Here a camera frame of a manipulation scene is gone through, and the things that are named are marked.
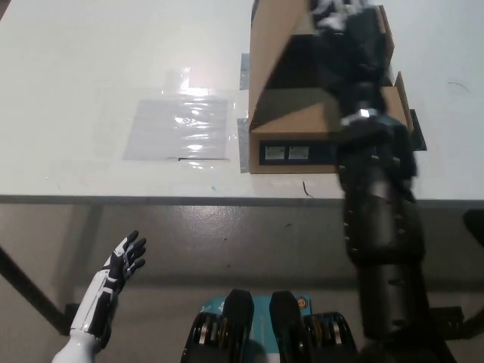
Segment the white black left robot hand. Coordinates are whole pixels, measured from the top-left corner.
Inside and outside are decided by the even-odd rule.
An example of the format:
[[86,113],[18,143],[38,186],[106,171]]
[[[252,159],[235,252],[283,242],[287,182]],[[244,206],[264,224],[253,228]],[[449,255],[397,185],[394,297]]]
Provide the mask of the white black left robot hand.
[[108,256],[92,278],[79,305],[71,330],[79,330],[102,340],[109,334],[119,295],[133,274],[144,266],[145,238],[134,230]]

